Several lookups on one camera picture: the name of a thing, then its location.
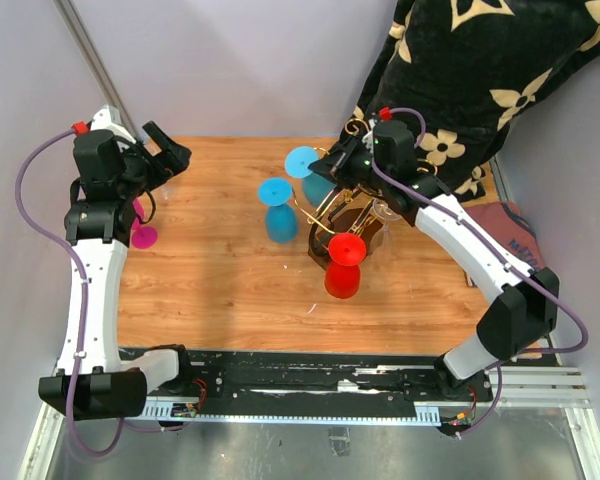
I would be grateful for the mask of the gold wire wine glass rack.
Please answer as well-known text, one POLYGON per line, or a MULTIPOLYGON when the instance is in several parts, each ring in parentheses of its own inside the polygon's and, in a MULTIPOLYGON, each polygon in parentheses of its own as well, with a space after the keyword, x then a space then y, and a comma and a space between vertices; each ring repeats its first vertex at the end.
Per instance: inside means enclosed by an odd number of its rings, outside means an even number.
MULTIPOLYGON (((367 133, 358 131, 349 137, 362 137, 367 133)), ((372 167, 379 168, 389 178, 403 182, 411 188, 421 183, 433 187, 437 185, 437 167, 426 167, 422 160, 416 156, 416 149, 422 143, 426 127, 415 135, 405 122, 392 119, 379 123, 374 129, 374 145, 372 167)), ((328 244, 339 233, 353 233, 359 236, 370 251, 371 237, 379 229, 380 224, 374 220, 371 209, 374 199, 384 201, 389 208, 400 218, 412 224, 415 221, 415 212, 419 208, 419 201, 408 193, 393 186, 383 179, 381 195, 372 195, 363 190, 350 203, 335 203, 331 201, 330 194, 322 201, 313 212, 304 211, 310 225, 308 234, 308 255, 321 268, 325 269, 330 263, 328 244)), ((320 175, 336 186, 334 175, 320 175)))

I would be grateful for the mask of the magenta plastic wine glass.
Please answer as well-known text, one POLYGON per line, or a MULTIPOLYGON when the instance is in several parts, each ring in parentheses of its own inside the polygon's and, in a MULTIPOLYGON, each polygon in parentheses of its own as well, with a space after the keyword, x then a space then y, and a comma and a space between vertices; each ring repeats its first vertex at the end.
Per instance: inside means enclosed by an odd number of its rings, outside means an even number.
POLYGON ((141 223, 144 219, 144 208, 139 200, 133 201, 136 219, 132 224, 131 244, 136 249, 149 249, 158 240, 158 232, 152 226, 141 223))

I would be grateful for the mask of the maroon t-shirt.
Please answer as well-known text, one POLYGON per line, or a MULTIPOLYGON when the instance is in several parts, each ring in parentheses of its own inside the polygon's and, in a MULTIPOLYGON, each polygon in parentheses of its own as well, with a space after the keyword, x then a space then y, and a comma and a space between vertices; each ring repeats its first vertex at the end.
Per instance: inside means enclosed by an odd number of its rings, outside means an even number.
POLYGON ((466 209, 494 240, 535 270, 546 266, 536 235, 513 202, 491 202, 466 209))

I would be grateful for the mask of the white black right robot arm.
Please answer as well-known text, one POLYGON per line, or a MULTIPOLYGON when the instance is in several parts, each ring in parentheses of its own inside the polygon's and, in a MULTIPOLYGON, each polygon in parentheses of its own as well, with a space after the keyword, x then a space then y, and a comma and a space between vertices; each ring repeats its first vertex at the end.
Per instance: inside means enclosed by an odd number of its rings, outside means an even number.
POLYGON ((488 302, 475 332, 434 363, 433 387, 443 399, 457 399, 477 373, 518 356, 555 329, 557 275, 508 252, 436 175, 422 170, 405 123, 382 121, 366 136, 334 145, 309 169, 338 187, 372 191, 441 246, 488 302))

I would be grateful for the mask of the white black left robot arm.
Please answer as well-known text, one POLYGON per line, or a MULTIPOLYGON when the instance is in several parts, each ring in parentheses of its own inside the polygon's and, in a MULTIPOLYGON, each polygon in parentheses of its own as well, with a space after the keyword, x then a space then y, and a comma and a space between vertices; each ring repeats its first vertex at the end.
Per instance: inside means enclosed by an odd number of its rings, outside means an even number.
POLYGON ((143 129, 158 146, 149 153, 110 127, 82 127, 73 141, 78 176, 69 190, 61 244, 71 258, 67 330, 56 371, 38 382, 42 401, 77 421, 139 416, 149 393, 187 393, 194 383, 182 345, 120 357, 117 319, 121 276, 138 216, 134 202, 190 164, 191 152, 155 122, 143 129))

